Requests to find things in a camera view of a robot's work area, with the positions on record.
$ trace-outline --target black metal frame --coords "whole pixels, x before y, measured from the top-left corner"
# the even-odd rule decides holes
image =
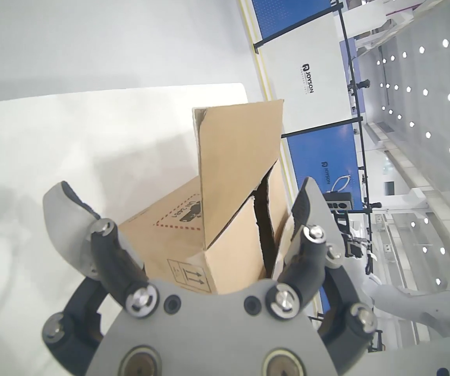
[[[255,53],[258,54],[258,48],[260,48],[265,43],[268,43],[272,41],[273,39],[276,39],[277,37],[282,36],[283,34],[289,33],[290,31],[297,29],[298,27],[310,23],[311,21],[314,21],[322,16],[325,16],[329,13],[334,13],[336,10],[342,9],[343,3],[340,2],[339,4],[333,5],[329,7],[328,9],[324,9],[322,11],[319,11],[318,13],[313,14],[312,16],[308,16],[307,18],[304,18],[301,21],[298,21],[297,23],[294,23],[293,25],[290,25],[289,27],[286,27],[285,29],[282,29],[276,33],[273,33],[271,36],[266,37],[263,40],[258,41],[257,43],[253,44],[253,48],[255,49]]]
[[[322,125],[319,127],[309,127],[308,129],[297,130],[295,132],[284,133],[280,137],[287,138],[296,135],[302,135],[310,132],[317,132],[318,130],[329,129],[330,127],[341,127],[343,125],[348,125],[350,123],[362,122],[362,116],[353,117],[352,119],[340,120],[339,122],[328,123],[327,125]]]
[[[362,136],[362,116],[361,116],[361,109],[359,106],[359,97],[358,97],[358,93],[357,93],[357,84],[355,81],[355,72],[354,72],[354,65],[352,63],[352,56],[350,54],[350,45],[349,45],[349,40],[348,40],[348,36],[347,36],[347,29],[345,28],[345,22],[343,21],[343,3],[340,2],[340,0],[335,0],[336,4],[332,5],[331,7],[329,7],[328,9],[322,10],[317,14],[314,14],[313,16],[309,16],[307,18],[305,18],[304,20],[301,20],[298,23],[293,24],[290,27],[286,27],[285,29],[272,34],[271,36],[259,41],[258,43],[253,44],[253,48],[255,49],[255,52],[258,54],[258,48],[261,47],[262,45],[264,45],[265,43],[268,43],[269,41],[272,41],[273,39],[282,36],[283,34],[286,34],[306,23],[309,23],[310,21],[313,21],[317,18],[320,18],[322,16],[325,16],[328,13],[332,13],[335,11],[338,11],[338,16],[340,18],[340,22],[342,24],[342,30],[343,30],[343,38],[345,39],[345,48],[347,49],[347,55],[348,55],[348,59],[349,59],[349,70],[350,70],[350,88],[354,91],[354,97],[355,97],[355,104],[356,104],[356,111],[357,111],[357,117],[352,118],[352,119],[347,119],[347,120],[341,120],[339,122],[334,122],[334,123],[330,123],[327,125],[323,125],[320,127],[314,127],[314,128],[309,128],[309,129],[304,129],[304,130],[299,130],[296,132],[291,132],[291,133],[284,133],[282,135],[282,138],[288,138],[290,136],[296,136],[296,135],[300,135],[303,133],[309,133],[309,132],[315,132],[318,130],[322,130],[322,129],[327,129],[330,127],[338,127],[338,126],[342,126],[342,125],[346,125],[346,124],[350,124],[350,123],[357,123],[359,124],[359,137],[361,139],[361,154],[362,154],[362,163],[363,166],[359,167],[359,170],[364,170],[364,186],[365,186],[365,190],[366,190],[366,196],[363,199],[363,209],[362,210],[352,210],[352,211],[344,211],[345,213],[362,213],[362,214],[367,214],[368,215],[368,235],[369,235],[369,242],[372,243],[372,231],[371,231],[371,213],[373,213],[373,208],[372,206],[370,206],[370,202],[369,202],[369,184],[368,184],[368,169],[367,169],[367,165],[366,165],[366,153],[364,152],[364,138]],[[369,250],[373,251],[373,245],[370,244],[369,245]],[[372,262],[372,258],[370,258],[369,261],[370,265],[368,265],[367,270],[369,272],[373,272],[373,262]]]

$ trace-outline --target joyson logo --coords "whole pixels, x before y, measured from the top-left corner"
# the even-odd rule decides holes
[[[304,64],[301,67],[301,71],[302,71],[303,86],[305,88],[305,94],[314,93],[314,85],[312,83],[312,75],[310,73],[310,65]]]

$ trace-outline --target black pole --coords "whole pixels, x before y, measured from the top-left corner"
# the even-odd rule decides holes
[[[340,0],[336,0],[336,5],[340,6]],[[342,31],[343,31],[343,38],[345,39],[345,47],[347,49],[347,54],[349,58],[349,68],[350,68],[350,76],[352,79],[352,89],[354,89],[354,95],[355,95],[355,101],[356,101],[356,109],[357,109],[357,116],[361,116],[361,108],[359,106],[359,97],[357,95],[357,86],[355,81],[355,74],[354,74],[354,65],[352,64],[352,57],[350,55],[350,46],[349,46],[349,40],[347,36],[347,29],[345,28],[345,22],[343,20],[343,13],[341,11],[341,8],[338,9],[338,15],[340,16],[340,22],[342,24]],[[361,121],[359,123],[359,131],[360,131],[360,138],[361,138],[361,152],[362,152],[362,161],[364,166],[364,177],[365,177],[365,187],[366,187],[366,196],[369,198],[369,186],[368,186],[368,169],[366,166],[366,154],[364,153],[364,138],[362,136],[362,123]]]
[[[340,6],[340,0],[336,0],[336,4],[338,6]],[[361,116],[361,108],[359,106],[359,97],[357,95],[357,85],[356,85],[356,81],[355,81],[355,73],[354,73],[354,65],[352,63],[352,56],[350,55],[350,45],[349,45],[349,40],[348,40],[348,36],[347,36],[347,29],[345,28],[345,21],[343,20],[343,13],[341,8],[338,9],[338,15],[340,17],[340,22],[342,24],[342,31],[343,31],[343,38],[345,39],[345,48],[347,49],[347,55],[349,58],[349,69],[350,69],[350,76],[352,79],[352,89],[354,89],[354,95],[355,95],[355,106],[357,109],[357,116]],[[371,212],[373,211],[373,208],[371,208],[369,206],[369,185],[368,185],[368,168],[366,165],[366,153],[364,152],[364,138],[362,136],[362,122],[359,121],[359,133],[360,133],[360,138],[361,138],[361,153],[362,153],[362,163],[364,166],[364,186],[366,188],[366,197],[367,199],[365,199],[364,201],[366,202],[366,207],[365,209],[368,210],[368,228],[369,228],[369,251],[373,251],[373,244],[372,244],[372,238],[373,238],[373,233],[371,231]],[[366,265],[366,274],[370,274],[373,272],[373,259],[371,258],[371,256],[368,256],[368,265]]]
[[[276,39],[277,37],[282,36],[283,34],[289,33],[290,31],[293,31],[294,29],[301,27],[304,24],[310,23],[311,21],[314,21],[322,16],[325,16],[326,14],[333,13],[334,11],[336,11],[338,9],[342,9],[342,8],[343,8],[343,3],[341,2],[339,4],[333,5],[332,7],[329,7],[322,11],[319,11],[318,13],[315,13],[311,16],[308,16],[307,18],[304,18],[303,20],[298,21],[297,23],[294,23],[293,25],[290,25],[289,27],[286,27],[285,29],[282,29],[276,33],[273,33],[271,36],[268,36],[268,37],[264,38],[263,40],[260,40],[257,43],[253,44],[255,53],[258,54],[258,48],[260,48],[265,43],[268,43],[268,42],[272,41],[273,39]]]
[[[350,123],[361,122],[362,116],[353,117],[352,119],[340,120],[339,122],[328,123],[327,125],[322,125],[319,127],[309,127],[308,129],[297,130],[295,132],[284,133],[280,137],[287,138],[296,135],[302,135],[304,133],[317,132],[318,130],[329,129],[330,127],[341,127],[343,125],[348,125]]]

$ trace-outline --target box flap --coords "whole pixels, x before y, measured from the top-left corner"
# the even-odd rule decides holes
[[[277,160],[283,102],[194,110],[206,248]]]

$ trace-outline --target white cable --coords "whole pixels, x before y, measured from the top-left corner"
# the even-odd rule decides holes
[[[340,189],[338,189],[336,192],[341,192],[341,191],[343,191],[343,190],[348,186],[348,184],[350,183],[350,175],[343,175],[342,177],[339,177],[336,181],[334,181],[333,187],[331,188],[331,190],[328,191],[328,193],[329,193],[329,192],[334,192],[334,187],[336,186],[336,184],[338,183],[338,181],[339,181],[340,179],[343,179],[343,178],[347,178],[347,182],[345,182],[345,185],[343,185],[343,186],[342,186]]]

